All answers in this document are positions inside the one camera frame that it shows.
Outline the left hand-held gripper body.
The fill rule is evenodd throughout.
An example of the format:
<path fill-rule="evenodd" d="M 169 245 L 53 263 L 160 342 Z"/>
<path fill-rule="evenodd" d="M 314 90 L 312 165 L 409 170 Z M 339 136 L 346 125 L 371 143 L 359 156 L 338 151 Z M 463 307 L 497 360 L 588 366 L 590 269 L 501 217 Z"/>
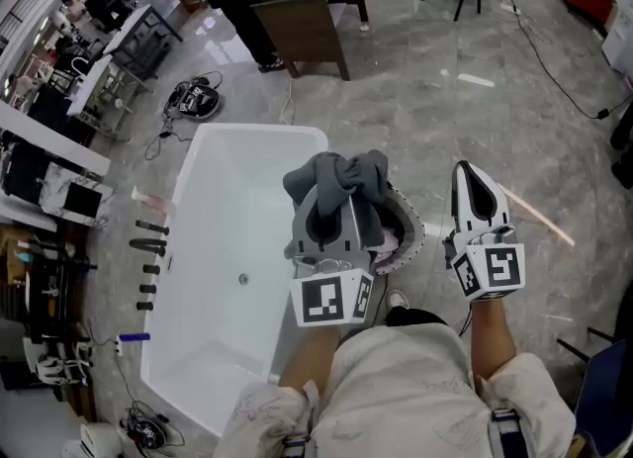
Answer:
<path fill-rule="evenodd" d="M 294 268 L 290 295 L 299 327 L 365 321 L 374 276 L 371 255 L 359 241 L 293 241 L 285 256 Z"/>

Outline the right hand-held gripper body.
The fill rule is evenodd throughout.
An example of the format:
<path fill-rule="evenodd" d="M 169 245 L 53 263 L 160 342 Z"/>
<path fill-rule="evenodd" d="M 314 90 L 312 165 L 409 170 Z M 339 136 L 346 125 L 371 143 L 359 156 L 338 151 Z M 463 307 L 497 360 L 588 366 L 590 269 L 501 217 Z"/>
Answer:
<path fill-rule="evenodd" d="M 513 225 L 452 232 L 445 258 L 468 302 L 503 298 L 525 287 L 524 244 Z"/>

